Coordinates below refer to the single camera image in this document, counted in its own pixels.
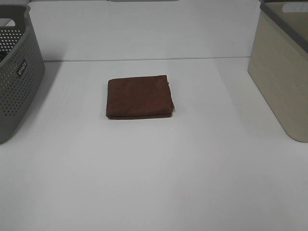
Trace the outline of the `grey perforated plastic basket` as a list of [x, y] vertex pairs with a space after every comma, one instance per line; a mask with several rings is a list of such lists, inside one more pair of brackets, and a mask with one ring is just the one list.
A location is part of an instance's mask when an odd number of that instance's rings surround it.
[[45, 72], [27, 5], [0, 6], [0, 17], [14, 26], [0, 28], [0, 142], [17, 130], [40, 87]]

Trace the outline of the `beige plastic basket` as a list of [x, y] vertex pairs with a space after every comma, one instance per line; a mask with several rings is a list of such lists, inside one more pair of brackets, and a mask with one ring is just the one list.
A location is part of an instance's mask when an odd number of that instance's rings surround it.
[[248, 73], [285, 133], [308, 141], [306, 0], [262, 0]]

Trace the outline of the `brown towel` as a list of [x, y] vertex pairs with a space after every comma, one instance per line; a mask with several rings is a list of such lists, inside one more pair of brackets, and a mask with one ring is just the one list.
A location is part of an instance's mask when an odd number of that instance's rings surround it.
[[106, 116], [115, 120], [172, 117], [174, 104], [166, 75], [108, 81]]

